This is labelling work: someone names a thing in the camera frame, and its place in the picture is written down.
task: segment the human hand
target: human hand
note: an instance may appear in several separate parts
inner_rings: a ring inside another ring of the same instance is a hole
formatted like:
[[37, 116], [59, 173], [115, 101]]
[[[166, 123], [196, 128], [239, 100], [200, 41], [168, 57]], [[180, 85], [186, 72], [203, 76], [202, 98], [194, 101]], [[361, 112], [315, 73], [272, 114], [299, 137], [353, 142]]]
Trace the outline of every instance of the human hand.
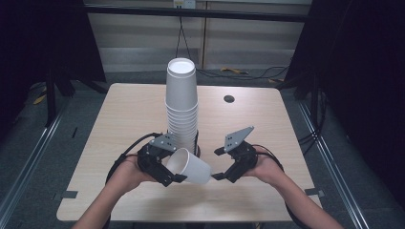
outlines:
[[106, 187], [113, 188], [121, 196], [137, 188], [143, 181], [155, 181], [151, 176], [143, 173], [138, 166], [138, 157], [128, 156], [117, 167], [107, 182]]
[[[260, 146], [253, 146], [258, 153], [267, 153], [267, 150]], [[275, 186], [278, 180], [284, 177], [286, 174], [277, 163], [269, 156], [258, 155], [256, 166], [253, 169], [248, 170], [244, 177], [256, 177], [262, 182], [268, 183], [271, 186]]]

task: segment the black backdrop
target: black backdrop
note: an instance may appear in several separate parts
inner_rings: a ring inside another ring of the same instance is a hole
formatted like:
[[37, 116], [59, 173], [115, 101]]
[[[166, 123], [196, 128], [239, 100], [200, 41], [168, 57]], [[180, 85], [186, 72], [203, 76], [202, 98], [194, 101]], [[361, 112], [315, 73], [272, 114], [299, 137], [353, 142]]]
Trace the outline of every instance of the black backdrop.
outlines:
[[83, 4], [82, 0], [0, 2], [0, 138], [23, 108], [30, 86], [44, 82], [50, 66], [68, 79], [105, 81], [87, 14], [31, 7], [57, 2]]
[[405, 207], [405, 2], [313, 0], [287, 81], [320, 87], [352, 144]]

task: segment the wooden table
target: wooden table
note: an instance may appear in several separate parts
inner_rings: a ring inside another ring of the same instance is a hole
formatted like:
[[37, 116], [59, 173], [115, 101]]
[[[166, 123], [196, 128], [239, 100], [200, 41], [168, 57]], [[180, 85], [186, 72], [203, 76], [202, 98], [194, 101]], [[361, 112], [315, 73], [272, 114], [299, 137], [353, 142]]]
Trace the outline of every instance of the wooden table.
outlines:
[[[227, 134], [253, 125], [246, 141], [261, 144], [282, 162], [286, 173], [302, 188], [313, 188], [309, 170], [275, 89], [199, 86], [199, 146], [201, 159], [213, 173], [224, 172], [234, 162], [216, 156]], [[226, 95], [235, 98], [224, 101]], [[117, 157], [141, 136], [166, 132], [165, 85], [114, 84], [108, 92], [77, 163], [68, 191], [57, 212], [60, 220], [78, 220], [104, 186]], [[134, 149], [136, 152], [147, 140]], [[320, 205], [319, 198], [312, 196]], [[273, 221], [291, 220], [283, 199], [255, 177], [236, 183], [211, 179], [205, 185], [144, 182], [118, 202], [112, 220], [119, 221]]]

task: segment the electrical outlet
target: electrical outlet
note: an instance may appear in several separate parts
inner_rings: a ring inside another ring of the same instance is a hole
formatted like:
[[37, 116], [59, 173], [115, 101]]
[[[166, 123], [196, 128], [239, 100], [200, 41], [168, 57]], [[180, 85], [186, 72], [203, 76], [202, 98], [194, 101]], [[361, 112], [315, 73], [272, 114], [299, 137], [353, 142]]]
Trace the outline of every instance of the electrical outlet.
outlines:
[[196, 0], [184, 0], [183, 7], [185, 9], [195, 9], [196, 8]]
[[175, 9], [184, 8], [184, 0], [173, 0], [173, 4]]

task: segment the forearm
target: forearm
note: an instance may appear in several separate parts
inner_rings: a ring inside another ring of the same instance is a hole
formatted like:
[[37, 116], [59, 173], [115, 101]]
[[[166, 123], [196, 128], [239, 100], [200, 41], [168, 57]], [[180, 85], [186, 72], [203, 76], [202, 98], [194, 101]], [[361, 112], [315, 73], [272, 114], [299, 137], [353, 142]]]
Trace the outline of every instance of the forearm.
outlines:
[[120, 197], [120, 193], [105, 186], [73, 228], [102, 228]]
[[310, 228], [343, 228], [334, 218], [312, 201], [288, 176], [273, 185], [291, 212]]

